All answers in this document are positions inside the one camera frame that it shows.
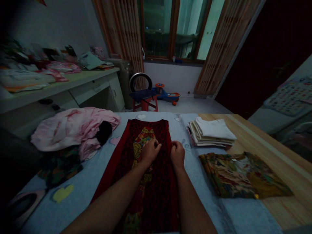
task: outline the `pink heart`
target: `pink heart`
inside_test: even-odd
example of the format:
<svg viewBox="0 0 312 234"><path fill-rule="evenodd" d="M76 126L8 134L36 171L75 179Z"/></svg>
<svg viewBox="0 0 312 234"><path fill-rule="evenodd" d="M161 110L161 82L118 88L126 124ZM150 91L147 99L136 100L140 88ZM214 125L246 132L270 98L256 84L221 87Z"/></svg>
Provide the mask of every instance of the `pink heart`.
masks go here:
<svg viewBox="0 0 312 234"><path fill-rule="evenodd" d="M119 137L113 137L113 138L110 139L110 144L117 145L118 142L120 141L120 139L121 139L120 136Z"/></svg>

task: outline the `desk drawer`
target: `desk drawer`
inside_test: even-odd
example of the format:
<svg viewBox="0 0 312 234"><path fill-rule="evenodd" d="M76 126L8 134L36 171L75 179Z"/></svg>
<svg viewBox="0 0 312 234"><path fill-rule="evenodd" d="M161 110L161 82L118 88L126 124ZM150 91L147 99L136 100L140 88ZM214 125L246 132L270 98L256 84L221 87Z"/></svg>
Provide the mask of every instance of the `desk drawer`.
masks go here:
<svg viewBox="0 0 312 234"><path fill-rule="evenodd" d="M98 92L109 86L109 82L106 76L90 81L86 84L74 87L70 89L70 93L76 100L78 104L83 103L88 100L90 97L96 95Z"/></svg>

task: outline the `window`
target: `window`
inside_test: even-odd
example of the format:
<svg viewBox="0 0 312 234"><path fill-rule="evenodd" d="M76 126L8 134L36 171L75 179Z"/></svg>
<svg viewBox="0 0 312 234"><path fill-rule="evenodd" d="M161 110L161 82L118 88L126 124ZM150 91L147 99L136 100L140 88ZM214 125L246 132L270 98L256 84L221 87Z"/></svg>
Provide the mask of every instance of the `window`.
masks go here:
<svg viewBox="0 0 312 234"><path fill-rule="evenodd" d="M224 0L138 0L145 57L204 63Z"/></svg>

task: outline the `bed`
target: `bed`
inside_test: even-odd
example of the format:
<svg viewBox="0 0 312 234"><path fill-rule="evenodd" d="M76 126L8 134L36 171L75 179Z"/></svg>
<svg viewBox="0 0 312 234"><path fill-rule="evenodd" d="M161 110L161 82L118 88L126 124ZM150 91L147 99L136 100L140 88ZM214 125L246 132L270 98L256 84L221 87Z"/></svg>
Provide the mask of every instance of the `bed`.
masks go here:
<svg viewBox="0 0 312 234"><path fill-rule="evenodd" d="M205 120L224 119L238 139L227 153L249 151L257 154L288 184L294 197L263 200L217 197L198 155L226 152L220 148L194 148L191 145L186 126L197 114L145 111L117 114L122 122L108 142L92 159L82 163L84 169L81 172L46 194L22 227L21 233L59 233L70 224L89 205L127 121L138 119L138 116L142 118L143 115L142 121L168 120L171 139L183 144L186 150L185 169L218 233L282 233L282 230L312 223L312 165L240 116L199 115ZM74 190L62 202L56 203L51 199L57 189L71 184ZM44 180L35 176L21 192L45 188Z"/></svg>

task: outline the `beige curtain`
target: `beige curtain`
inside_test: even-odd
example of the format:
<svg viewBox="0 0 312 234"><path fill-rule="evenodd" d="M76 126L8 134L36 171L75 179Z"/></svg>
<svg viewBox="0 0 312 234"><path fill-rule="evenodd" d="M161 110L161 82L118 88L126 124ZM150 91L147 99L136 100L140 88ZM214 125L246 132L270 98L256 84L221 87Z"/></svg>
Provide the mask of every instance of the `beige curtain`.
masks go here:
<svg viewBox="0 0 312 234"><path fill-rule="evenodd" d="M225 0L194 93L214 94L260 0Z"/></svg>
<svg viewBox="0 0 312 234"><path fill-rule="evenodd" d="M131 60L134 73L144 72L141 31L136 0L94 0L110 54ZM136 79L136 89L145 89L145 79Z"/></svg>

